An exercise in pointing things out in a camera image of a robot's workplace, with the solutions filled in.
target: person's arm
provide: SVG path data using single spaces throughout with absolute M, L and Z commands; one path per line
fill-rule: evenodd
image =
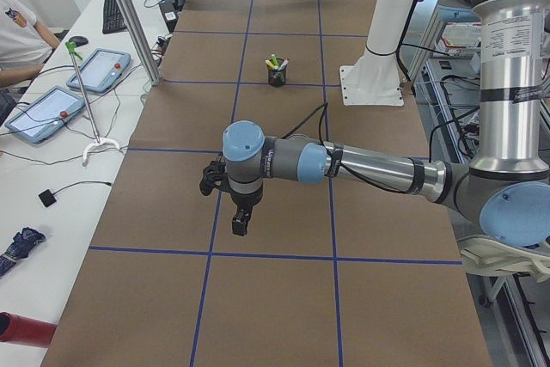
M 36 21 L 34 24 L 34 28 L 36 29 L 36 32 L 40 35 L 40 37 L 50 45 L 53 49 L 57 48 L 59 46 L 59 39 L 55 37 L 55 34 L 52 33 L 50 29 L 48 29 L 47 26 L 45 26 L 41 21 Z
M 19 82 L 34 79 L 41 71 L 44 64 L 37 64 L 25 69 L 0 70 L 0 88 L 6 88 Z

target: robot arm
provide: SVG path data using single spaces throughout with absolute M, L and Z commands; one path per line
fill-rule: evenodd
M 550 235 L 550 168 L 538 157 L 541 40 L 550 0 L 440 3 L 473 7 L 482 23 L 480 150 L 469 165 L 387 156 L 307 137 L 265 137 L 257 125 L 237 122 L 223 134 L 226 162 L 211 163 L 201 181 L 204 195 L 214 188 L 231 194 L 237 205 L 234 233 L 247 233 L 264 178 L 316 183 L 327 176 L 423 195 L 511 245 L 533 245 Z
M 323 178 L 360 180 L 392 193 L 419 194 L 440 202 L 450 190 L 451 165 L 384 155 L 371 150 L 323 142 L 303 135 L 265 137 L 250 121 L 230 125 L 223 133 L 223 155 L 205 168 L 201 191 L 229 193 L 237 205 L 233 232 L 247 233 L 253 207 L 261 201 L 263 179 L 281 178 L 315 184 Z

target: keyboard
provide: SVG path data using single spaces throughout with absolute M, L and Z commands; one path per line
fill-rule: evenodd
M 104 34 L 112 34 L 126 29 L 124 17 L 120 13 L 116 0 L 105 0 L 103 3 L 103 30 Z

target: red object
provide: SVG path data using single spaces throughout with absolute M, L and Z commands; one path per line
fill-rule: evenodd
M 0 313 L 0 341 L 33 347 L 48 347 L 55 324 L 10 313 Z

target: white pillar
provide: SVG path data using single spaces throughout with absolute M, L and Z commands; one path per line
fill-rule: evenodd
M 413 0 L 377 0 L 367 46 L 387 54 L 397 50 Z M 395 53 L 377 56 L 365 48 L 353 66 L 340 67 L 344 105 L 402 106 Z

